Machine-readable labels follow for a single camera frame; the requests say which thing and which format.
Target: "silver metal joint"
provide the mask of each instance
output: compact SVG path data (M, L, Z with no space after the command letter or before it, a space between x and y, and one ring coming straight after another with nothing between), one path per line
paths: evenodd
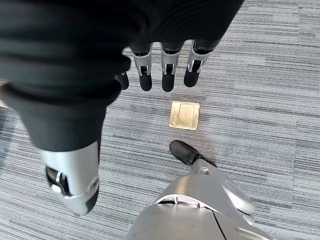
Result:
M172 72L174 75L176 73L176 69L178 67L180 51L174 54L168 54L164 51L163 47L161 47L161 62L162 62L162 72L164 75L167 75L167 66L168 64L172 64Z
M192 72L192 68L193 68L193 66L195 64L195 61L200 61L200 66L196 71L197 73L200 73L202 67L207 62L210 54L211 54L211 52L208 52L206 54L198 54L198 53L196 53L195 52L195 41L192 41L190 52L189 52L189 57L188 57L188 64L187 64L188 72L189 73Z
M53 192L75 214L87 214L98 197L98 143L66 152L38 151Z
M144 56L137 56L132 51L135 67L138 71L139 76L143 75L142 67L146 67L146 74L149 76L151 74L151 62L152 62L152 45L150 46L150 50L148 54Z

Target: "robot finger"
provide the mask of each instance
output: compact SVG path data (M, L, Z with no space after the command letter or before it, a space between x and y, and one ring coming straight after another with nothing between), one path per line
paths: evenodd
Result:
M175 73L183 45L184 42L161 43L162 89L165 92L170 92L174 88Z
M115 75L114 79L121 84L122 90L126 90L129 87L129 79L126 71Z
M198 82L199 73L207 62L209 55L219 44L219 40L193 40L189 52L184 84L191 88Z
M135 67L139 74L140 86L144 91L149 91L152 88L152 44L133 44L130 48L133 53Z

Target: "floor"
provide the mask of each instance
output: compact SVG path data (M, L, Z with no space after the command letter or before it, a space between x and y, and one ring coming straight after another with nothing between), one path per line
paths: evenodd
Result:
M256 227L275 240L319 240L319 12L319 0L247 0L194 88L183 85L186 43L171 93L161 90L155 44L152 90L140 89L132 68L130 87L107 108L100 194L86 216L55 198L19 116L1 108L0 239L123 240L139 212L188 172L169 152L183 140L254 200ZM173 100L200 103L197 131L169 128Z

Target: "gold floor outlet box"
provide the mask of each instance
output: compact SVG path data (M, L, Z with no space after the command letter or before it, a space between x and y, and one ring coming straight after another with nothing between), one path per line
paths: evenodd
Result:
M199 110L199 103L173 101L169 126L176 129L197 130Z

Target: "black sleeve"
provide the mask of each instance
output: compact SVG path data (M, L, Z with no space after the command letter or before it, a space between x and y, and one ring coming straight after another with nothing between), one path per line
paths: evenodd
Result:
M243 0L0 0L0 98L32 142L65 152L101 135L136 41L220 39Z

